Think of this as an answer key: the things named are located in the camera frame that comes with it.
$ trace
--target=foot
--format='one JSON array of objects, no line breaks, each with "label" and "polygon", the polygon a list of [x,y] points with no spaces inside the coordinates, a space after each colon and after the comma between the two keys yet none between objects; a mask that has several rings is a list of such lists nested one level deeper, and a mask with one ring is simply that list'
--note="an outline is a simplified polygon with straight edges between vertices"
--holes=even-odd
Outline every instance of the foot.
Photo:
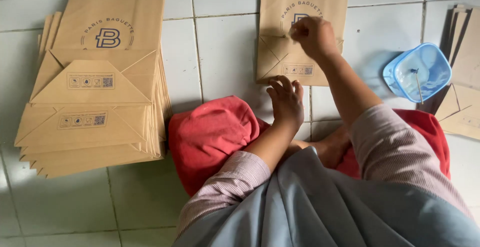
[{"label": "foot", "polygon": [[339,165],[351,144],[348,135],[347,129],[341,126],[323,140],[310,143],[317,150],[318,158],[323,166],[335,169]]}]

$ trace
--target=person's right hand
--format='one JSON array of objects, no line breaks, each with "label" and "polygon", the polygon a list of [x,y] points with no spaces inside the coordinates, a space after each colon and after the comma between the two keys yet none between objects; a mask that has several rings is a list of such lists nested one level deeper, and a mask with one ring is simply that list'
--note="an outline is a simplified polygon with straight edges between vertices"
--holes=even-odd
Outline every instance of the person's right hand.
[{"label": "person's right hand", "polygon": [[305,17],[293,24],[292,29],[291,38],[317,62],[340,54],[330,22],[320,17]]}]

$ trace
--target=striped shirt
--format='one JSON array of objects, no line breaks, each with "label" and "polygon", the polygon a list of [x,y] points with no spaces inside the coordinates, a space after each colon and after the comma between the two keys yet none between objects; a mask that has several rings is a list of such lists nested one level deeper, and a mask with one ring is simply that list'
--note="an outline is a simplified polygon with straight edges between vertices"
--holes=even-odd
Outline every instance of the striped shirt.
[{"label": "striped shirt", "polygon": [[[365,111],[352,124],[350,139],[364,180],[415,186],[443,198],[473,219],[459,192],[440,171],[440,161],[425,138],[387,105]],[[258,156],[235,152],[183,207],[178,236],[204,216],[241,203],[270,175]]]}]

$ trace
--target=blue plastic container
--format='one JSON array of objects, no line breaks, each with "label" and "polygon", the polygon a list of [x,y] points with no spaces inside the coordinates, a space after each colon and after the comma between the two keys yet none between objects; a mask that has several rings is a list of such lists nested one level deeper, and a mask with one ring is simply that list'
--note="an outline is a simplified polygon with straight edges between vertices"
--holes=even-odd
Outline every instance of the blue plastic container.
[{"label": "blue plastic container", "polygon": [[395,95],[415,103],[421,102],[417,77],[424,101],[446,86],[452,78],[448,60],[440,48],[431,43],[403,52],[385,66],[383,73],[385,82]]}]

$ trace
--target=letter b logo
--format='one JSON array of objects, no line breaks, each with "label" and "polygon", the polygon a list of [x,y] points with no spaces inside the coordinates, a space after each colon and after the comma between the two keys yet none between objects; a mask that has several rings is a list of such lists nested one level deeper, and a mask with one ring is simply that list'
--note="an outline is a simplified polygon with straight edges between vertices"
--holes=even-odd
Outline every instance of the letter b logo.
[{"label": "letter b logo", "polygon": [[97,48],[115,48],[120,45],[120,31],[114,28],[101,28],[95,40]]}]

